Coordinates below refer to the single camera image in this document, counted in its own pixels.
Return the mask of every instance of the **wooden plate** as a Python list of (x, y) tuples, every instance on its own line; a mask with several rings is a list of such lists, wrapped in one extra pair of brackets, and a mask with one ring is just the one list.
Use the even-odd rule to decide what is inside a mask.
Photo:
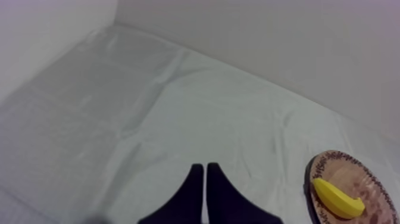
[[(365, 204), (360, 217), (346, 220), (332, 214), (319, 200), (311, 183), (322, 178), (352, 198), (360, 197)], [(305, 195), (314, 223), (323, 224), (399, 224), (399, 218), (389, 194), (379, 180), (360, 161), (339, 151), (326, 151), (315, 156), (305, 174)]]

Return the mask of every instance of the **black object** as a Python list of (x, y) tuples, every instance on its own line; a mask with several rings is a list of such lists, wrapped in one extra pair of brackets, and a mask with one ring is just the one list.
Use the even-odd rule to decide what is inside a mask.
[[(192, 165), (175, 195), (139, 224), (201, 224), (203, 174), (201, 164)], [(207, 207), (210, 224), (283, 224), (240, 194), (218, 163), (207, 166)]]
[(201, 224), (203, 177), (203, 165), (193, 164), (175, 195), (139, 224)]
[(218, 163), (207, 166), (207, 207), (210, 224), (278, 224), (279, 217), (248, 201), (229, 182)]

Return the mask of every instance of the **white wall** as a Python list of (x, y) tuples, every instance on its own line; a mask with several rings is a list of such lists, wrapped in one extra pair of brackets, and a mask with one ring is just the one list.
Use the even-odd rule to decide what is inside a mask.
[(117, 0), (1, 0), (0, 101), (89, 32), (113, 23)]
[(396, 0), (121, 0), (117, 21), (400, 136)]

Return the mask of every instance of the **white cloth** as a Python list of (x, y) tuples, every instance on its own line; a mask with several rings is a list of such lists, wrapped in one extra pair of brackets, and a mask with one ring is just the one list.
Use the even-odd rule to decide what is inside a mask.
[(361, 160), (400, 206), (398, 145), (259, 77), (118, 26), (0, 107), (0, 148), (1, 223), (92, 213), (135, 223), (176, 192), (192, 163), (212, 161), (286, 224), (310, 223), (305, 166), (325, 150)]

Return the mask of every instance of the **yellow banana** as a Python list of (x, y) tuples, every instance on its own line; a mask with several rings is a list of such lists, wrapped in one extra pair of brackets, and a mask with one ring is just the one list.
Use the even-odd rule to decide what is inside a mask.
[(313, 180), (314, 188), (322, 203), (335, 215), (344, 219), (360, 216), (365, 205), (360, 198), (353, 199), (321, 178)]

